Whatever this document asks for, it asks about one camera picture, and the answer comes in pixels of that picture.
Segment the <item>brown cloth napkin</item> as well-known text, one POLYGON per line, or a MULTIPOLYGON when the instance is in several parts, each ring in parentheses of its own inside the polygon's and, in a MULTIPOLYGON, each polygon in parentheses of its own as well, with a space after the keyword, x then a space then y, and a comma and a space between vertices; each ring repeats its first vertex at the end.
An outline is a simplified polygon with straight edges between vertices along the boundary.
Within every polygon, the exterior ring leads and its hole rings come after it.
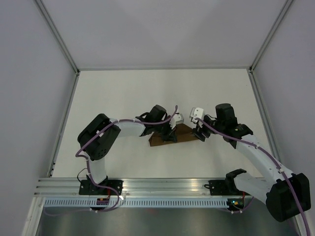
POLYGON ((157 146, 184 143, 184 142, 198 140, 196 137, 192 135, 192 128, 185 125, 184 123, 176 125, 175 134, 177 135, 177 142, 173 143, 173 142, 164 142, 160 134, 157 132, 154 132, 152 136, 149 138, 149 145, 151 147, 157 147, 157 146))

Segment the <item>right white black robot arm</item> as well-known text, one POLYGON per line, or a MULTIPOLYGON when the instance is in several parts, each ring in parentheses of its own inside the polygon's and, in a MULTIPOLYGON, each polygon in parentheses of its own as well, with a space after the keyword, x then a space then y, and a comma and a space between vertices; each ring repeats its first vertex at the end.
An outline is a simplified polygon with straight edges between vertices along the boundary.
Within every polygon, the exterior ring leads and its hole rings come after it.
POLYGON ((243 154, 261 173, 263 179, 236 169, 225 177, 225 189, 230 194, 245 192, 264 203, 272 217, 283 222, 311 209, 310 182, 303 174, 295 174, 265 150, 245 124, 238 122, 229 103, 215 107, 216 117, 192 108, 190 120, 196 125, 193 135, 201 141, 218 134, 235 150, 243 154))

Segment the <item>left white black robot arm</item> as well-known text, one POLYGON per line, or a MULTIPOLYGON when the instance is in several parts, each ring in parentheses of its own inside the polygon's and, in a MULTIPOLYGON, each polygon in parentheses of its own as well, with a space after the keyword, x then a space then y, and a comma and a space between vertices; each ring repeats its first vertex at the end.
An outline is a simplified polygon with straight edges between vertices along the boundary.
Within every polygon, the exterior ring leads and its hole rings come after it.
POLYGON ((80 182, 80 195, 119 195, 119 184, 108 179, 105 170, 105 156, 114 142, 121 137, 143 137, 157 133, 164 142, 177 142, 176 126, 184 117, 178 111, 168 115, 160 105, 155 105, 133 119, 114 119, 98 114, 79 134, 80 149, 76 157, 83 157, 87 163, 86 179, 80 182))

